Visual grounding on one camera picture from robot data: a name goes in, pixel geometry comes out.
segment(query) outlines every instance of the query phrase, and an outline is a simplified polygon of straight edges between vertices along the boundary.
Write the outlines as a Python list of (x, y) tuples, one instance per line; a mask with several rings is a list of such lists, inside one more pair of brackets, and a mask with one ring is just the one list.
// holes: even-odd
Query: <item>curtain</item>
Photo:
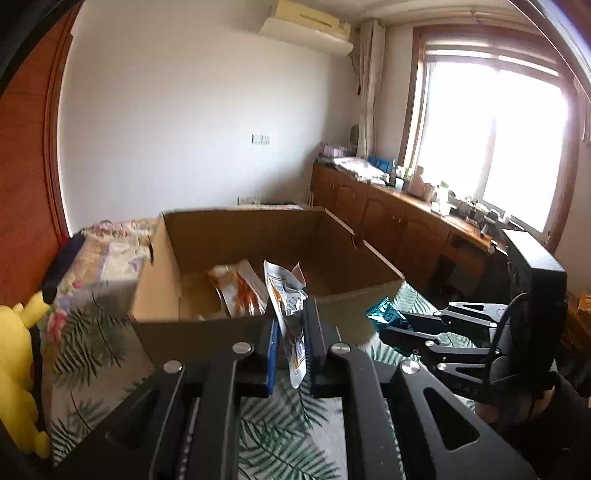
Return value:
[(361, 25), (361, 119), (359, 121), (358, 157), (368, 158), (375, 151), (374, 107), (382, 80), (386, 29), (378, 20), (367, 20)]

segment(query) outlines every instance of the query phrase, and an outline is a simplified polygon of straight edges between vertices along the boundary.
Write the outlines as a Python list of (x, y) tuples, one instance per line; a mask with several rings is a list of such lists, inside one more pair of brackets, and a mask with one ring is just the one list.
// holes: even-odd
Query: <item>cardboard box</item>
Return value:
[(323, 209), (195, 210), (165, 213), (151, 239), (131, 306), (134, 328), (156, 364), (206, 359), (220, 348), (256, 344), (260, 319), (200, 320), (220, 312), (207, 271), (246, 258), (264, 279), (263, 260), (293, 268), (300, 262), (309, 296), (322, 320), (343, 340), (367, 341), (374, 332), (367, 308), (393, 299), (402, 274)]

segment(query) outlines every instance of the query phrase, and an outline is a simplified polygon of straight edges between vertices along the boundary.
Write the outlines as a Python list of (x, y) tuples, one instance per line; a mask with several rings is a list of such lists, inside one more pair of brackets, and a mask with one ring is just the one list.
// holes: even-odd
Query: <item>yellow plush toy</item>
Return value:
[(23, 307), (0, 306), (0, 420), (17, 447), (24, 453), (35, 452), (48, 458), (49, 437), (35, 427), (39, 412), (33, 396), (31, 366), (33, 351), (29, 328), (49, 309), (41, 292)]

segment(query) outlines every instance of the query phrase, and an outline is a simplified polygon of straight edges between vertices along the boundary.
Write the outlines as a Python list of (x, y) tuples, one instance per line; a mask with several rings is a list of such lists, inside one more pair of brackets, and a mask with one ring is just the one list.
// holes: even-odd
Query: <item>floral bedspread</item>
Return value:
[[(40, 323), (43, 400), (55, 465), (153, 371), (126, 314), (154, 226), (155, 220), (140, 220), (86, 229), (87, 240)], [(435, 311), (407, 283), (394, 304), (408, 312)], [(441, 340), (470, 344), (447, 334)], [(402, 359), (377, 335), (361, 347), (377, 361), (397, 364)], [(287, 372), (280, 370), (272, 396), (243, 399), (241, 478), (347, 477), (341, 401), (315, 399), (309, 386), (305, 378), (299, 389), (292, 389)]]

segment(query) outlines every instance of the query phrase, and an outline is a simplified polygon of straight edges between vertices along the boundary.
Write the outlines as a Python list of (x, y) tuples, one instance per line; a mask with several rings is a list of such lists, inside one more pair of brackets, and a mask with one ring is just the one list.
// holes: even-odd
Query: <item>wooden window frame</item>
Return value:
[[(574, 193), (574, 184), (577, 176), (580, 144), (579, 103), (574, 88), (573, 73), (562, 57), (555, 51), (554, 47), (544, 37), (520, 30), (493, 27), (490, 25), (450, 24), (414, 27), (407, 110), (404, 120), (404, 128), (402, 130), (398, 165), (412, 169), (418, 160), (418, 151), (423, 134), (428, 92), (428, 63), (425, 61), (426, 38), (437, 35), (445, 36), (457, 34), (466, 37), (490, 39), (491, 41), (502, 38), (504, 43), (509, 39), (510, 43), (514, 44), (516, 47), (535, 47), (537, 51), (542, 53), (548, 52), (550, 57), (556, 59), (558, 77), (554, 77), (542, 71), (534, 71), (534, 69), (522, 67), (519, 64), (510, 65), (506, 62), (499, 62), (499, 65), (497, 65), (497, 68), (500, 68), (502, 64), (504, 70), (512, 70), (517, 73), (538, 78), (545, 82), (553, 83), (562, 90), (567, 99), (569, 117), (564, 130), (563, 153), (560, 160), (561, 164), (558, 171), (558, 179), (552, 205), (550, 212), (548, 213), (548, 218), (550, 219), (548, 231), (542, 232), (547, 235), (545, 240), (543, 240), (544, 246), (550, 253), (554, 254), (558, 247), (558, 243), (560, 242), (560, 238), (562, 237), (564, 226), (566, 225), (566, 220), (569, 215), (570, 204)], [(479, 59), (473, 57), (461, 57), (454, 59), (454, 61), (478, 63)], [(495, 61), (491, 59), (486, 59), (482, 62), (487, 65), (495, 64)], [(526, 229), (529, 229), (529, 226), (519, 220), (517, 223), (526, 227)]]

